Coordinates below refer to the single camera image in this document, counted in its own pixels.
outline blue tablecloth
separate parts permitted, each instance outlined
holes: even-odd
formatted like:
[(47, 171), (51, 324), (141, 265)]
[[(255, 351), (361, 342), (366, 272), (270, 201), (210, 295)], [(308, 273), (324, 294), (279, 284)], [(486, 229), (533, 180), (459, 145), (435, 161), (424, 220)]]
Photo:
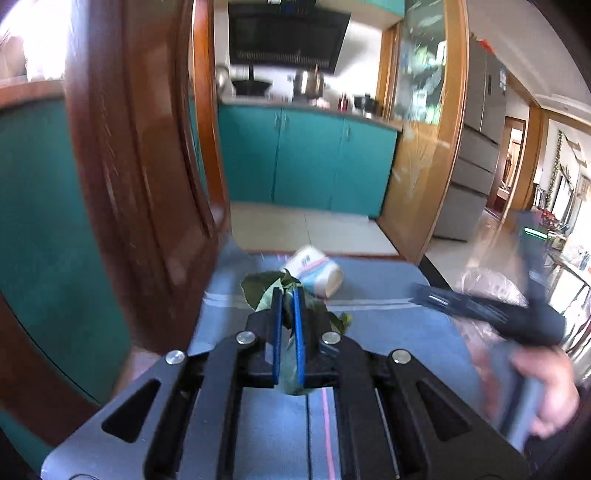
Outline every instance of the blue tablecloth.
[[(230, 240), (204, 296), (189, 354), (211, 350), (221, 339), (244, 329), (252, 310), (242, 297), (240, 282), (251, 272), (279, 270), (286, 259), (285, 255), (247, 254)], [(328, 306), (336, 313), (353, 314), (348, 336), (377, 353), (397, 348), (410, 351), (480, 412), (479, 377), (455, 326), (446, 315), (408, 302), (412, 284), (428, 283), (420, 270), (405, 262), (335, 260), (345, 280)], [(278, 389), (245, 389), (235, 479), (307, 479), (308, 444), (313, 478), (340, 478), (332, 389), (317, 390), (308, 397), (290, 397)]]

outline teal cabinet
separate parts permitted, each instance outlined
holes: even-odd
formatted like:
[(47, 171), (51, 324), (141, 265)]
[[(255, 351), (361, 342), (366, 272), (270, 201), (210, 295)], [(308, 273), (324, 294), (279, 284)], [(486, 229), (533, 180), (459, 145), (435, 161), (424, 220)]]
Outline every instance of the teal cabinet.
[[(0, 111), (0, 177), (0, 291), (72, 389), (106, 403), (131, 338), (87, 215), (64, 100)], [(50, 448), (7, 412), (0, 428), (39, 473)]]
[(284, 109), (274, 202), (328, 210), (343, 119)]
[(218, 123), (230, 200), (271, 203), (281, 109), (220, 105)]
[(397, 133), (345, 120), (330, 209), (377, 218), (394, 158)]
[(365, 0), (365, 3), (388, 10), (399, 17), (403, 17), (406, 11), (405, 0)]
[(327, 112), (220, 105), (230, 199), (379, 216), (397, 132)]

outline white floor tile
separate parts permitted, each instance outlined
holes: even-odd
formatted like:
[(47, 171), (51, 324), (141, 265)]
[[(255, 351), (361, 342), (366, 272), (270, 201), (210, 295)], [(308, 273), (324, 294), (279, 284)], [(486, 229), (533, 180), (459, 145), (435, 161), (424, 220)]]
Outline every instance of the white floor tile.
[(469, 242), (433, 238), (427, 258), (452, 288), (459, 288), (464, 273), (472, 268), (499, 272), (518, 288), (524, 285), (514, 234), (486, 211)]
[(306, 212), (312, 245), (328, 254), (398, 255), (378, 225), (367, 217)]
[(398, 255), (378, 225), (361, 215), (236, 203), (232, 235), (249, 251), (295, 251), (312, 244), (328, 254)]
[(232, 203), (232, 236), (249, 251), (291, 252), (310, 243), (304, 214), (272, 205)]

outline silver screw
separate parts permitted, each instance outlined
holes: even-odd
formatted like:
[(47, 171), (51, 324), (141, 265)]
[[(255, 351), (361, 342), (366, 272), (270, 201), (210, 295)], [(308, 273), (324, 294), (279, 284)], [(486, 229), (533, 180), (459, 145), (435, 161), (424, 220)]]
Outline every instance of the silver screw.
[(256, 335), (248, 330), (244, 330), (236, 335), (236, 341), (240, 343), (240, 345), (250, 345), (255, 340)]
[(166, 363), (178, 365), (184, 361), (184, 353), (181, 350), (171, 350), (164, 358), (166, 359)]
[(410, 353), (406, 350), (395, 350), (392, 352), (392, 359), (398, 364), (407, 364), (411, 358)]
[(337, 332), (325, 332), (322, 334), (322, 341), (327, 345), (336, 345), (340, 342), (340, 335)]

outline countertop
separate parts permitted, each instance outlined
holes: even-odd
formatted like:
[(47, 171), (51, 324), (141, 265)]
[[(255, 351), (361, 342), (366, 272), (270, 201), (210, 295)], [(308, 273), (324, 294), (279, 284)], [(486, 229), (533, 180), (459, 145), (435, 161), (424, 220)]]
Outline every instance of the countertop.
[(251, 106), (262, 106), (269, 108), (289, 108), (293, 110), (305, 110), (309, 112), (324, 113), (325, 115), (340, 116), (342, 118), (350, 118), (357, 122), (365, 122), (368, 124), (376, 125), (377, 127), (389, 128), (396, 130), (397, 132), (402, 131), (402, 122), (397, 120), (388, 121), (382, 117), (365, 117), (360, 113), (352, 111), (339, 112), (334, 108), (319, 108), (317, 106), (309, 105), (308, 103), (300, 102), (283, 102), (281, 100), (269, 100), (264, 97), (237, 97), (237, 96), (225, 96), (218, 99), (218, 103), (222, 105), (251, 105)]

